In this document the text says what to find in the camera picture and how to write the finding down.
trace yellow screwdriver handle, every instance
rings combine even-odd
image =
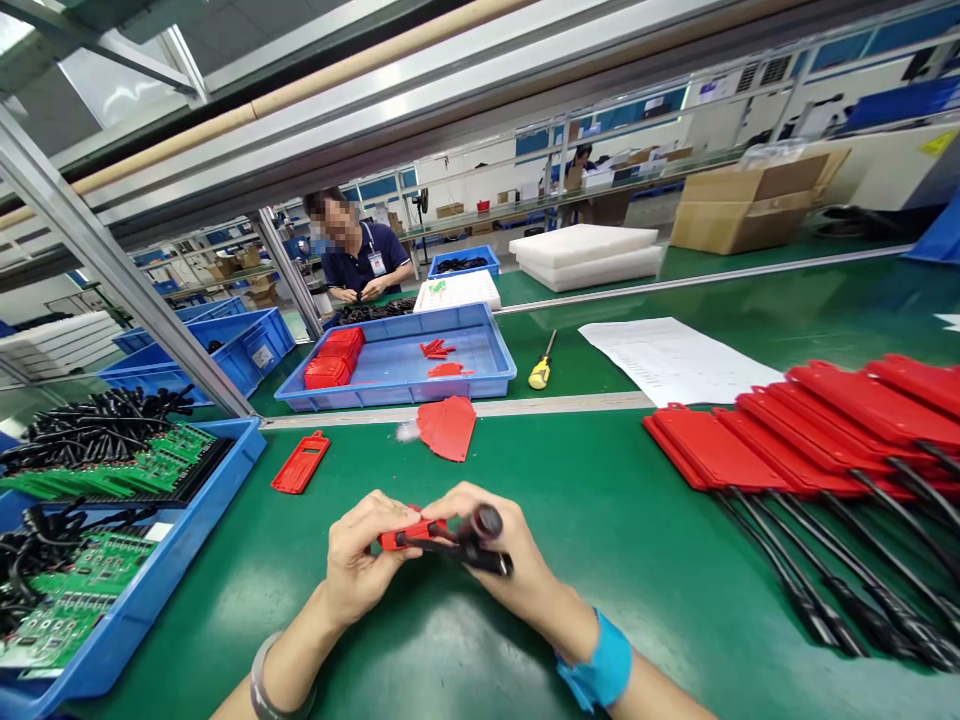
[[[550,358],[542,357],[540,362],[533,368],[527,382],[534,390],[543,390],[550,381]]]

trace bracelet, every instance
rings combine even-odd
[[[633,647],[626,636],[594,608],[600,621],[600,642],[589,663],[570,667],[557,655],[557,672],[564,679],[580,709],[593,713],[595,705],[610,707],[627,689],[633,669]]]
[[[267,691],[263,687],[263,664],[267,659],[267,652],[281,635],[283,635],[282,632],[275,632],[263,641],[263,645],[257,650],[256,657],[253,658],[253,667],[250,668],[250,702],[253,703],[253,711],[258,720],[301,720],[310,712],[317,696],[317,687],[314,685],[300,709],[292,712],[277,710],[267,697]]]

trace yellow sign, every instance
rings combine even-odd
[[[927,155],[940,157],[946,152],[947,148],[950,147],[950,143],[952,143],[953,139],[957,136],[957,132],[957,130],[951,130],[948,133],[944,133],[940,137],[934,138],[930,142],[921,145],[918,149]]]

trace id badge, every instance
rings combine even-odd
[[[368,256],[370,260],[370,268],[373,270],[373,274],[376,277],[381,275],[386,275],[387,266],[383,264],[383,257],[380,253],[370,253]]]

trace stacked red casings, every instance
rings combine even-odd
[[[303,383],[308,390],[349,385],[357,359],[366,339],[359,327],[335,330],[330,333],[320,353],[310,361],[303,374]]]

